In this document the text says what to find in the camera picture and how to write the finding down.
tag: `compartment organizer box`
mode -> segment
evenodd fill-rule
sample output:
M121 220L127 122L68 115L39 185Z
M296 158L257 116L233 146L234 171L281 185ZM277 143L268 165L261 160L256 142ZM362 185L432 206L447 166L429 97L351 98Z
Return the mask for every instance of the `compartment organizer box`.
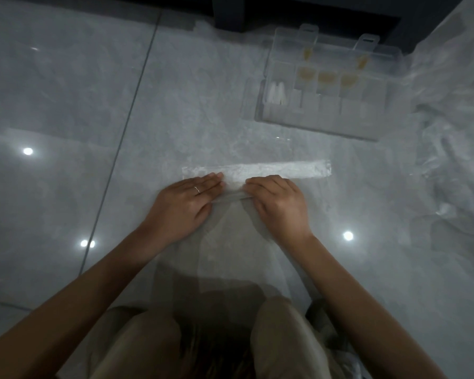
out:
M378 140L411 110L400 49L326 36L318 27L277 28L265 70L263 120Z

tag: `hand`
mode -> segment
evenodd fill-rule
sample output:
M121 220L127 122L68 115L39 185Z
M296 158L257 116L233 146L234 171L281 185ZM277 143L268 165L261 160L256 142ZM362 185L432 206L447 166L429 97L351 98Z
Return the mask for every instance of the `hand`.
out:
M163 247L183 239L209 216L211 202L224 189L221 178L223 173L211 173L167 186L160 191L139 228L161 239Z
M278 243L292 251L312 236L304 195L296 184L278 175L246 180L243 190Z

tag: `beige pants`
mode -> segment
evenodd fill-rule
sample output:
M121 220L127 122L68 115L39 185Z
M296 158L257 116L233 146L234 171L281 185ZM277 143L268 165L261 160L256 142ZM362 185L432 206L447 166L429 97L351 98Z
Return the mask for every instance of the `beige pants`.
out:
M168 314L115 308L90 333L88 377L150 379L185 376L179 353L181 330ZM251 332L258 379L343 378L341 369L290 300L270 298L260 307Z

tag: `forearm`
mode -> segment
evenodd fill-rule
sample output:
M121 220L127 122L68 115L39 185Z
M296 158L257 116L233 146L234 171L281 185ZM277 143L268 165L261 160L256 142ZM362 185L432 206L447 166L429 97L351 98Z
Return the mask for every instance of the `forearm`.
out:
M373 377L444 378L441 370L392 316L314 236L297 245L297 259L323 295Z
M51 379L102 313L163 248L150 237L134 231L0 337L0 378Z

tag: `white strip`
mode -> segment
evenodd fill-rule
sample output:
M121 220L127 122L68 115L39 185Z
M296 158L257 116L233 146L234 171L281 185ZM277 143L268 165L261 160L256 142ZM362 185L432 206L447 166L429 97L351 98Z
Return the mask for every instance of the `white strip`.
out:
M222 172L226 183L225 194L232 195L232 198L221 199L220 201L233 201L246 197L244 194L235 195L251 177L266 177L267 175L278 174L283 178L304 179L323 178L332 173L330 161L320 159L318 161L297 161L297 162L272 162L266 164L237 164L227 166L199 166L183 167L183 179L192 177L202 177L209 173Z

